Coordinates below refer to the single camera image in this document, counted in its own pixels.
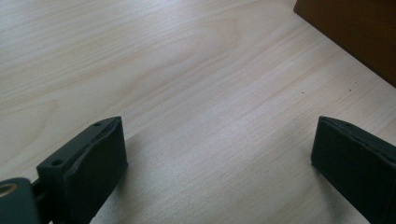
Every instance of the screw hole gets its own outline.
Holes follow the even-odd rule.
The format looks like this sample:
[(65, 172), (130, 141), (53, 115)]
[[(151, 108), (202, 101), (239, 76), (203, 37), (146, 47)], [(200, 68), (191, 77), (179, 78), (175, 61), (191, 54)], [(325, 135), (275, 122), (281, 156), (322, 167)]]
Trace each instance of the screw hole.
[(62, 164), (62, 162), (64, 162), (64, 161), (62, 161), (62, 160), (56, 160), (56, 161), (53, 161), (53, 162), (51, 163), (51, 165), (57, 166), (57, 165)]
[(18, 185), (14, 183), (4, 184), (0, 186), (0, 198), (12, 193), (15, 189), (17, 189), (17, 187)]

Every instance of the light wood surface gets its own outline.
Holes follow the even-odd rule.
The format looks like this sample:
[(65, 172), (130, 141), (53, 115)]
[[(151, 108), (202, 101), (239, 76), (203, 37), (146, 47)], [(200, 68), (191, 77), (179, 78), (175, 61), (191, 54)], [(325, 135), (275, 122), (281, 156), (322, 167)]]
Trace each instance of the light wood surface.
[(92, 223), (367, 223), (310, 165), (318, 116), (396, 145), (396, 90), (295, 0), (1, 1), (0, 179), (122, 116)]

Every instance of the black plastic part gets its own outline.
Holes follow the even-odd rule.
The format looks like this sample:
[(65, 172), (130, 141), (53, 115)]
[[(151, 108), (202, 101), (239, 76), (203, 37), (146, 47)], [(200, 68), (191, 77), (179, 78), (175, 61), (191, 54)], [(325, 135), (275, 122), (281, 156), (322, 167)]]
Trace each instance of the black plastic part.
[(396, 147), (338, 119), (320, 117), (311, 156), (371, 223), (396, 223)]
[(54, 223), (89, 223), (127, 168), (120, 117), (99, 121), (37, 166)]
[(28, 179), (13, 178), (0, 182), (0, 223), (41, 224)]

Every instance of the wood grain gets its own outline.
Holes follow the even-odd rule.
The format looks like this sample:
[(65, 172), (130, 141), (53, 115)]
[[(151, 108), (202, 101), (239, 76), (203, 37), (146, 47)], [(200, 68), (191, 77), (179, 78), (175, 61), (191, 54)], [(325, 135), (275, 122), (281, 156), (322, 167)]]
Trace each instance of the wood grain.
[(367, 223), (310, 165), (319, 115), (396, 144), (396, 90), (295, 0), (0, 2), (0, 179), (121, 115), (92, 223)]

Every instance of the brown wooden panel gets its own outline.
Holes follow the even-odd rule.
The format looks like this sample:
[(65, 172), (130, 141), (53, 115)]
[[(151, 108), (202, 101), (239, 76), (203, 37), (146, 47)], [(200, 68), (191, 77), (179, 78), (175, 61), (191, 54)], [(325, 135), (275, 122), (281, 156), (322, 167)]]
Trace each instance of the brown wooden panel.
[(294, 11), (396, 87), (396, 1), (297, 0)]

